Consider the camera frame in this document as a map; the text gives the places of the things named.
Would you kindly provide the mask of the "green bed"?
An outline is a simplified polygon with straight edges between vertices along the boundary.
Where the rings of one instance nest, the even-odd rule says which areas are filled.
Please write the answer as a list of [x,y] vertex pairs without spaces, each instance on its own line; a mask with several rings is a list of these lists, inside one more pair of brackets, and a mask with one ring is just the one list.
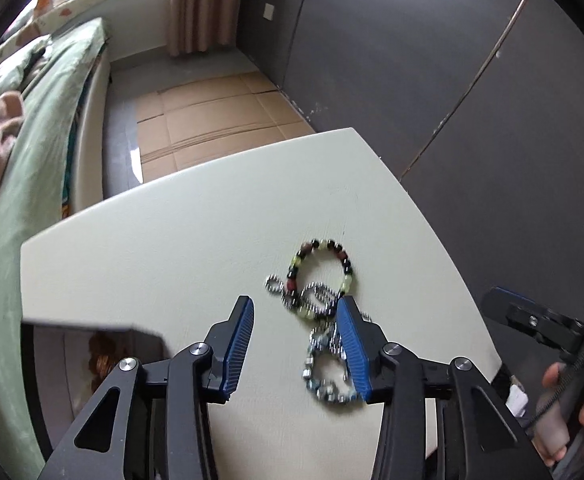
[[0,182],[0,466],[35,479],[45,460],[26,402],[21,362],[21,247],[62,219],[71,131],[108,45],[103,18],[49,36],[19,91],[24,122]]

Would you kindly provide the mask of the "flattened cardboard sheets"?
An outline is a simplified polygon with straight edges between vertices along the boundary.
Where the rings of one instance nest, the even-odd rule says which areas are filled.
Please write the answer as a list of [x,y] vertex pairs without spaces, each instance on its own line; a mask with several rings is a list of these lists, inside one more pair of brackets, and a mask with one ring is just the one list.
[[132,168],[146,183],[272,143],[313,127],[260,72],[203,79],[153,91],[135,102]]

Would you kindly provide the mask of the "white wall switch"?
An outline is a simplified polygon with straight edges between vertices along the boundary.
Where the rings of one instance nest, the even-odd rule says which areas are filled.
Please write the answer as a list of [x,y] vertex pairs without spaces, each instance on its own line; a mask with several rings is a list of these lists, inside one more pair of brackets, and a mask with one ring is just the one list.
[[263,18],[269,22],[273,20],[273,14],[275,14],[275,6],[270,3],[266,3],[264,6]]

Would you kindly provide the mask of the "light green quilt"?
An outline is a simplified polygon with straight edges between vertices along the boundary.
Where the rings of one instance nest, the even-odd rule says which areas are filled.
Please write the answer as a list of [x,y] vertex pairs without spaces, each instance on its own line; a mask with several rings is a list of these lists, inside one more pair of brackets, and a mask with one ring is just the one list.
[[0,96],[4,92],[24,88],[27,76],[46,53],[48,44],[49,36],[40,36],[0,63]]

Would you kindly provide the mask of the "pink curtain right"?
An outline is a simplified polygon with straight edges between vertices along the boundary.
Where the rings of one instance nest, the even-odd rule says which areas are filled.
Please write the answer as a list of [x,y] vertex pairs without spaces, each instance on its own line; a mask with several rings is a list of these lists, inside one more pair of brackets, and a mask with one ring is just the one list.
[[169,0],[167,49],[170,56],[233,47],[241,0]]

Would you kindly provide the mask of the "black open jewelry box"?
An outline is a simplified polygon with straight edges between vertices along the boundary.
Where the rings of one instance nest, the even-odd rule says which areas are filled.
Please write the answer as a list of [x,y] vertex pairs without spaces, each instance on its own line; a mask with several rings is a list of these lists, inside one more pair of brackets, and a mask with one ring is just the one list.
[[21,324],[21,362],[30,420],[49,458],[66,430],[121,359],[167,358],[161,336],[142,330]]

